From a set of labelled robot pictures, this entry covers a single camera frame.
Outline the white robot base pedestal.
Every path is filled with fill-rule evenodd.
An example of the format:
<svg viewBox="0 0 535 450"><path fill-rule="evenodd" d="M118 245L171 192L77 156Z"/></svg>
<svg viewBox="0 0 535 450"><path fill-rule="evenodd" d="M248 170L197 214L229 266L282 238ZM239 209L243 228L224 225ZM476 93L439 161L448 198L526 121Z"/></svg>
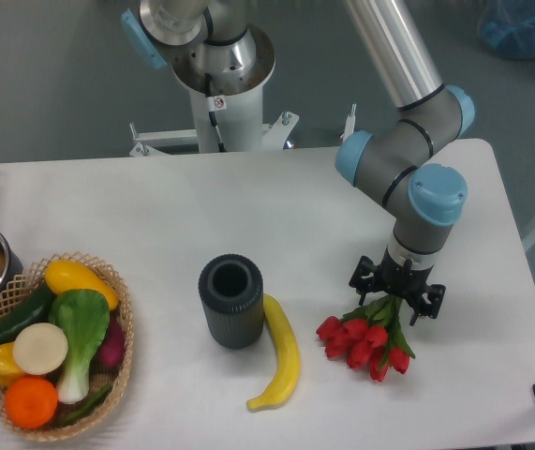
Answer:
<svg viewBox="0 0 535 450"><path fill-rule="evenodd" d="M165 148L195 145L201 154L266 152L292 147L290 134L300 116L282 112L272 123L262 122L263 86L243 94L209 97L188 91L195 121L193 129L139 133L129 125L132 157L162 156Z"/></svg>

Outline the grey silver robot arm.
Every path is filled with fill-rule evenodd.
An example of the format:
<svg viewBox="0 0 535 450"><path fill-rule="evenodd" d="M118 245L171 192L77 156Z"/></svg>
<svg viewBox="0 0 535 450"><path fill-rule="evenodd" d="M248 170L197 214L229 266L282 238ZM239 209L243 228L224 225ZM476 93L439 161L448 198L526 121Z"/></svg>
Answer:
<svg viewBox="0 0 535 450"><path fill-rule="evenodd" d="M386 133L347 130L337 171L395 220L379 263L362 258L351 278L360 294L404 299L415 317L436 318L445 289L428 277L468 188L434 155L472 124L474 106L443 83L401 1L348 1L359 36L399 111ZM171 67L189 95L202 153L262 151L262 88L275 67L270 39L243 1L141 1L121 17L125 35L153 68Z"/></svg>

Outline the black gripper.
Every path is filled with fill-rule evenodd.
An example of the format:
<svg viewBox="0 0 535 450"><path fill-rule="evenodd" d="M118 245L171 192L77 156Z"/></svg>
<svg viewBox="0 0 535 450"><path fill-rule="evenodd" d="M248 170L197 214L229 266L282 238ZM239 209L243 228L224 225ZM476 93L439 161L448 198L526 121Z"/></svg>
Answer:
<svg viewBox="0 0 535 450"><path fill-rule="evenodd" d="M359 295L359 305L363 305L370 293L385 291L404 298L413 310L409 325L414 326L421 317L435 320L441 309L446 293L442 284L427 285L432 268L423 270L399 265L394 260L382 260L375 264L367 256L362 256L349 280L349 286Z"/></svg>

